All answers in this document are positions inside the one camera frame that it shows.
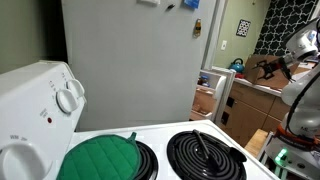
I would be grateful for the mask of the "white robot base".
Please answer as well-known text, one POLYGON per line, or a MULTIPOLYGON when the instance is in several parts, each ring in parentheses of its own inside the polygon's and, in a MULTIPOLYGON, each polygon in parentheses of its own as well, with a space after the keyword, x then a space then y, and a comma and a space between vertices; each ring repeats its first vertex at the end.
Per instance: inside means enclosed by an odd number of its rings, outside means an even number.
POLYGON ((301 150, 292 147, 270 132, 263 149, 259 153, 258 160, 264 165, 273 162, 273 173, 281 180, 289 180, 289 175, 303 180, 320 180, 320 151, 301 150))

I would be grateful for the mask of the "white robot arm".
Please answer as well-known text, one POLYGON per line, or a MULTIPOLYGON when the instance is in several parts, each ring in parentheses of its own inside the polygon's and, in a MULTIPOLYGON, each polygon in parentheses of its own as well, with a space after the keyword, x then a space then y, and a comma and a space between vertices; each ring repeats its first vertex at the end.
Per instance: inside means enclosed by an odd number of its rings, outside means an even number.
POLYGON ((311 139, 320 127, 320 65, 317 64, 296 80, 289 72, 291 65, 319 59, 319 23, 320 18, 314 18, 287 36, 284 45, 288 54, 271 62, 260 60, 253 66, 263 71, 263 80, 270 80, 274 77, 274 71, 281 70, 290 81, 282 89, 281 98, 290 110, 280 128, 293 137, 311 139))

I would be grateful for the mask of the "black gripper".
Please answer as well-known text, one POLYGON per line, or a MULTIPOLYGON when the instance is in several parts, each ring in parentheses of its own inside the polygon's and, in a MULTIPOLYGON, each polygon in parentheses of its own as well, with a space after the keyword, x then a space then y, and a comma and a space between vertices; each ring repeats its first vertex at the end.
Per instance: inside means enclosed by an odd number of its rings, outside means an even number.
POLYGON ((279 57, 274 61, 274 64, 268 63, 266 60, 262 60, 257 62, 253 68, 263 68, 261 73, 258 75, 259 80, 270 80, 279 76, 281 71, 286 74, 290 75, 290 67, 294 64, 294 60, 289 56, 282 56, 279 57))

